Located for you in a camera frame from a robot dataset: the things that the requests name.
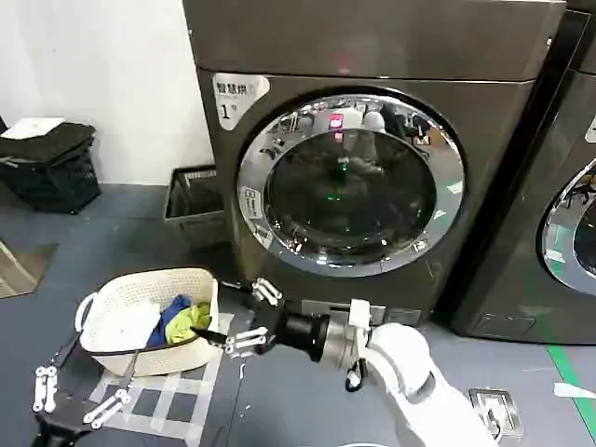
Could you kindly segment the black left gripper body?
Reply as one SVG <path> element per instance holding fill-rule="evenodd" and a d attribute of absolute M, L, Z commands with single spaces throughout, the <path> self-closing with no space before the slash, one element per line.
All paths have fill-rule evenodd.
<path fill-rule="evenodd" d="M 92 433 L 90 423 L 84 423 L 84 415 L 96 407 L 91 400 L 73 397 L 68 392 L 58 391 L 56 408 L 52 413 L 42 410 L 34 415 L 37 433 L 32 447 L 69 447 Z"/>

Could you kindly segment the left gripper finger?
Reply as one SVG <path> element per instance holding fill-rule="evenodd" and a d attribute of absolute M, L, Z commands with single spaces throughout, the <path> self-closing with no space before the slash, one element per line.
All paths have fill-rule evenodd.
<path fill-rule="evenodd" d="M 90 424 L 92 429 L 101 428 L 106 421 L 123 409 L 130 402 L 129 388 L 135 373 L 137 358 L 140 352 L 135 351 L 125 374 L 119 382 L 116 392 L 83 416 L 83 423 Z"/>
<path fill-rule="evenodd" d="M 74 351 L 80 335 L 72 334 L 49 360 L 34 370 L 34 413 L 53 413 L 57 407 L 58 379 L 61 368 Z"/>

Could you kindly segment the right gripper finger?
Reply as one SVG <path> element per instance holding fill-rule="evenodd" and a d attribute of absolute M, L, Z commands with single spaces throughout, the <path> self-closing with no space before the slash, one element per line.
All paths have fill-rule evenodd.
<path fill-rule="evenodd" d="M 259 303 L 278 307 L 283 300 L 282 292 L 266 278 L 256 278 L 254 281 L 219 279 L 218 283 L 222 287 L 238 291 L 242 295 L 241 303 L 250 309 Z"/>
<path fill-rule="evenodd" d="M 230 359 L 244 359 L 257 355 L 262 349 L 267 350 L 267 347 L 275 339 L 274 332 L 265 326 L 234 334 L 195 327 L 192 328 L 192 331 L 194 337 L 190 339 L 190 342 L 203 340 L 208 345 L 223 351 Z"/>

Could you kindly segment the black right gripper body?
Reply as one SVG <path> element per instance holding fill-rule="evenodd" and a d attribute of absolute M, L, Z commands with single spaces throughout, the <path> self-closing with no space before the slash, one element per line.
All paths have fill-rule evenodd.
<path fill-rule="evenodd" d="M 320 362 L 330 324 L 328 314 L 302 313 L 298 304 L 281 299 L 271 305 L 263 299 L 245 300 L 246 307 L 253 312 L 252 329 L 267 328 L 265 342 L 255 345 L 252 351 L 264 355 L 276 345 L 284 345 L 305 352 L 313 362 Z"/>

